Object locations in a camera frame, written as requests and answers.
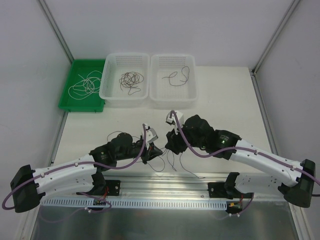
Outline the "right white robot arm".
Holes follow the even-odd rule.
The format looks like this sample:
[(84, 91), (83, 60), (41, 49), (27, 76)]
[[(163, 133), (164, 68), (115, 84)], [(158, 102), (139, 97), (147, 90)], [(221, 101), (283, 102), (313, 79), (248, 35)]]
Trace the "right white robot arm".
[(214, 129), (199, 115), (184, 120), (178, 111), (170, 111), (165, 121), (173, 126), (166, 134), (166, 149), (179, 155), (190, 150), (199, 158), (219, 158), (250, 166), (260, 174), (230, 172), (223, 183), (209, 187), (215, 198), (252, 198), (255, 193), (277, 194), (295, 206), (309, 208), (313, 197), (316, 164), (305, 159), (290, 160), (266, 152), (249, 143), (239, 135)]

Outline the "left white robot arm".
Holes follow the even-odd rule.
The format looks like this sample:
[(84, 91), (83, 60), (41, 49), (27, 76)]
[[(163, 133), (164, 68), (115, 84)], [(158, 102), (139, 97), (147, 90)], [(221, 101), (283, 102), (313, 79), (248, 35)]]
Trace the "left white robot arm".
[(132, 166), (141, 159), (144, 164), (160, 156), (162, 151), (155, 146), (158, 139), (152, 129), (142, 134), (136, 142), (125, 132), (104, 145), (98, 146), (76, 160), (47, 168), (33, 169), (22, 166), (10, 182), (16, 213), (24, 213), (37, 207), (42, 200), (62, 194), (101, 194), (106, 185), (103, 172), (118, 170), (118, 161), (132, 159), (125, 165)]

